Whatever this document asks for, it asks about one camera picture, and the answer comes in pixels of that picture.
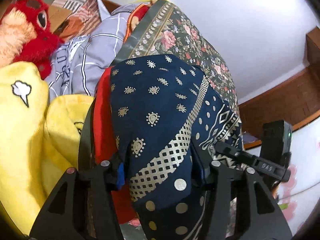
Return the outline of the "patchwork pillow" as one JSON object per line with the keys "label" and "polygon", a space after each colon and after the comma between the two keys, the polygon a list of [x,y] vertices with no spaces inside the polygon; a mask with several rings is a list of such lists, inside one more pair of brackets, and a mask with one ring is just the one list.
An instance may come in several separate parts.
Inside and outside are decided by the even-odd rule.
{"label": "patchwork pillow", "polygon": [[110,16],[102,0],[43,0],[48,5],[68,9],[71,15],[55,31],[64,41],[90,34]]}

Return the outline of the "brown wooden door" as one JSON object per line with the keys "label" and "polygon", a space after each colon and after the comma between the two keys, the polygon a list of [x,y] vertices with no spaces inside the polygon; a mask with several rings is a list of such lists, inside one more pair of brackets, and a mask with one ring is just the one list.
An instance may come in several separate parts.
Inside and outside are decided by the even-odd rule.
{"label": "brown wooden door", "polygon": [[263,124],[284,119],[296,131],[319,117],[319,27],[306,34],[309,66],[239,105],[242,130],[260,139]]}

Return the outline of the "red plush toy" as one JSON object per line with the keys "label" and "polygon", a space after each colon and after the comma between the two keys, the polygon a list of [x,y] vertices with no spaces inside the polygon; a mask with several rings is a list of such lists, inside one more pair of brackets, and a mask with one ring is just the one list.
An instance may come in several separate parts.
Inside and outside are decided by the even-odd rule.
{"label": "red plush toy", "polygon": [[48,4],[18,0],[1,18],[1,67],[25,61],[36,65],[41,79],[52,71],[51,55],[63,40],[50,31]]}

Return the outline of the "navy patterned hooded jacket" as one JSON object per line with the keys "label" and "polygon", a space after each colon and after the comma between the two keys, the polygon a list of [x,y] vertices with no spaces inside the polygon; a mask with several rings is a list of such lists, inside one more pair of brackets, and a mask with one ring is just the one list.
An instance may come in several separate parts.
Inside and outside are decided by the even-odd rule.
{"label": "navy patterned hooded jacket", "polygon": [[242,148],[241,120],[200,66],[174,55],[116,64],[112,124],[130,197],[147,239],[199,239],[209,192],[197,150],[224,141]]}

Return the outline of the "grey bag on floor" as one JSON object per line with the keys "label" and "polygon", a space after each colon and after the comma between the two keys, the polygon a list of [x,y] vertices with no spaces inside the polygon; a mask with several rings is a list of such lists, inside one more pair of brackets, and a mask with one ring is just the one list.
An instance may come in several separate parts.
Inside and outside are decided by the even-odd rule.
{"label": "grey bag on floor", "polygon": [[242,134],[242,140],[244,144],[250,144],[253,143],[255,141],[258,141],[259,139],[253,135],[251,135],[250,133],[244,132]]}

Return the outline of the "floral green bedspread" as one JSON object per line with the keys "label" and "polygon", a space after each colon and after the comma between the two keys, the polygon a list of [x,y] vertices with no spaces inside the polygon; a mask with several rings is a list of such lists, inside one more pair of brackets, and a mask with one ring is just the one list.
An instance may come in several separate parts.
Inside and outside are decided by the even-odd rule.
{"label": "floral green bedspread", "polygon": [[163,0],[148,10],[110,67],[152,55],[174,55],[189,65],[200,66],[212,88],[239,116],[235,84],[224,59],[176,5]]}

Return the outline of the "white sliding wardrobe door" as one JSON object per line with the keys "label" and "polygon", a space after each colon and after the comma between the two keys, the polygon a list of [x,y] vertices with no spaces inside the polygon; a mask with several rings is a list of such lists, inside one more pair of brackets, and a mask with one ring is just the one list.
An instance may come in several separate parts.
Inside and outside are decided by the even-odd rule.
{"label": "white sliding wardrobe door", "polygon": [[275,192],[293,235],[307,221],[319,201],[319,118],[293,132],[291,177]]}

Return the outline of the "red folded garment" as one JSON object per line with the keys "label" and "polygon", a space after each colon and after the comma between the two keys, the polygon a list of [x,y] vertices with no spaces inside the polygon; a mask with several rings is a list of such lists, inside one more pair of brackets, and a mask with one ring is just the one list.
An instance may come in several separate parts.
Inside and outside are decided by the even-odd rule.
{"label": "red folded garment", "polygon": [[[108,160],[118,150],[113,126],[112,111],[110,106],[111,96],[111,73],[112,68],[108,67],[102,74],[95,97],[93,111],[93,135],[95,147],[95,162],[100,164]],[[136,212],[131,204],[129,183],[124,178],[120,180],[124,185],[117,191],[112,192],[112,199],[120,224],[125,224],[136,218]]]}

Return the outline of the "yellow garment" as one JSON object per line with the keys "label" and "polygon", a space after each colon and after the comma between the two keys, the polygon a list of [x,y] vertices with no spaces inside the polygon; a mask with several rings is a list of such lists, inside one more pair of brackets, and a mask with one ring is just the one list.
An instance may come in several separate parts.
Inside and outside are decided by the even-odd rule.
{"label": "yellow garment", "polygon": [[78,165],[80,134],[93,98],[49,99],[30,62],[1,69],[1,204],[25,235],[55,184]]}

